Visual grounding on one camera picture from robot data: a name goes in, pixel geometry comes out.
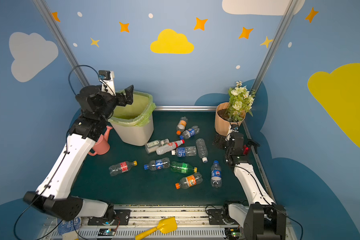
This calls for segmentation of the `white label clear bottle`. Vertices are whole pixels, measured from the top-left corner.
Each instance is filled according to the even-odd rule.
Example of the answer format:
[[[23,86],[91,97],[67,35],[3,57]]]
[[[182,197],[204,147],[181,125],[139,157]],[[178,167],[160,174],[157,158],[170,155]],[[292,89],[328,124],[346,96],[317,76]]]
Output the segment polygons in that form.
[[[151,153],[155,152],[157,148],[164,146],[164,145],[168,144],[169,142],[170,142],[169,139],[155,140],[152,142],[148,142],[145,144],[146,152],[148,154],[151,154]]]

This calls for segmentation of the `red cap white bottle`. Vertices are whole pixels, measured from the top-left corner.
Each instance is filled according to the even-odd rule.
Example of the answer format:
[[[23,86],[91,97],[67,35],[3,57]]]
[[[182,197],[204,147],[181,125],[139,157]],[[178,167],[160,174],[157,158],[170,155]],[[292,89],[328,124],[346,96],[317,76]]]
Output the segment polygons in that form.
[[[179,146],[181,146],[182,144],[185,143],[185,140],[178,140],[175,142],[170,142],[166,145],[163,145],[161,147],[158,147],[156,149],[156,153],[157,155],[163,155],[165,153],[171,152],[172,150],[175,150],[176,148],[178,148]]]

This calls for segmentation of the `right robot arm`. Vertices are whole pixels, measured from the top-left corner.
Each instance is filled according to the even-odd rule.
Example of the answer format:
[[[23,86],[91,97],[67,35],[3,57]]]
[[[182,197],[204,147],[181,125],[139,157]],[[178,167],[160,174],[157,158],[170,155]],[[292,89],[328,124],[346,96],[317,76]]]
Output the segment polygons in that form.
[[[257,178],[252,161],[245,154],[244,135],[232,132],[215,135],[213,145],[226,151],[225,161],[233,170],[247,197],[248,207],[229,203],[223,207],[225,220],[234,220],[243,228],[246,240],[285,240],[286,210],[268,195]]]

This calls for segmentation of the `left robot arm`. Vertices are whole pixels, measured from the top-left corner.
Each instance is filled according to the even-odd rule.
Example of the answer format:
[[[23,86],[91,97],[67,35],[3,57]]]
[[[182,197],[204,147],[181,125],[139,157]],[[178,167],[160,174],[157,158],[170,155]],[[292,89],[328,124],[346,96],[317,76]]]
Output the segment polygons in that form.
[[[38,211],[65,221],[76,217],[106,218],[111,221],[111,205],[70,195],[73,184],[89,151],[105,131],[117,106],[133,103],[134,86],[124,93],[111,94],[101,86],[87,86],[76,95],[81,114],[67,131],[66,144],[53,168],[34,192],[26,192],[23,201]]]

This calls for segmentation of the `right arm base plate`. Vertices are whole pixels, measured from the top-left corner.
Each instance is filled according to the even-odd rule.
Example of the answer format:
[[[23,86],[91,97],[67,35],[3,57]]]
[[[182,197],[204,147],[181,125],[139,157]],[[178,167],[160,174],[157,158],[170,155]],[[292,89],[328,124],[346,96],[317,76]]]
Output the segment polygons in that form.
[[[222,209],[207,209],[208,220],[210,225],[235,225],[239,223],[228,216]]]

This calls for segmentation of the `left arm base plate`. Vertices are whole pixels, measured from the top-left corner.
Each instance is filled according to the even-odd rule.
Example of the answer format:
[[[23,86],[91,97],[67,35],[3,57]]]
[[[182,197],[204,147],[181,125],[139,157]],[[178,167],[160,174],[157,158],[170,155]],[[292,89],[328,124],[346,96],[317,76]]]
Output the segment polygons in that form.
[[[129,223],[131,210],[107,210],[103,217],[90,217],[88,226],[126,226]]]

